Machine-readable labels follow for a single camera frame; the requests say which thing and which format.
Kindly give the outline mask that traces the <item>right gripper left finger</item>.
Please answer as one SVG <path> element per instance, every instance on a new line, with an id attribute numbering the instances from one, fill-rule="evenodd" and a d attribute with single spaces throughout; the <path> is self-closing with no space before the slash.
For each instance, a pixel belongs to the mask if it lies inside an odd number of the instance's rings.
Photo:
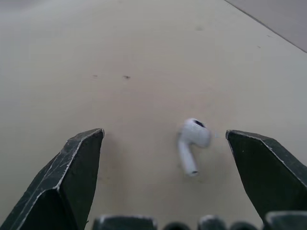
<path id="1" fill-rule="evenodd" d="M 34 177 L 1 225 L 2 230 L 83 230 L 93 203 L 105 132 L 68 139 Z"/>

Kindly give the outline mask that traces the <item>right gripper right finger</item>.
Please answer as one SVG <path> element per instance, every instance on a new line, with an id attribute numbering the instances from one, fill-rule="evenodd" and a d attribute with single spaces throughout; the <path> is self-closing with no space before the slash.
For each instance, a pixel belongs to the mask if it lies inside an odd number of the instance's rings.
<path id="1" fill-rule="evenodd" d="M 307 167 L 273 138 L 228 130 L 245 192 L 261 219 L 273 211 L 306 211 Z"/>

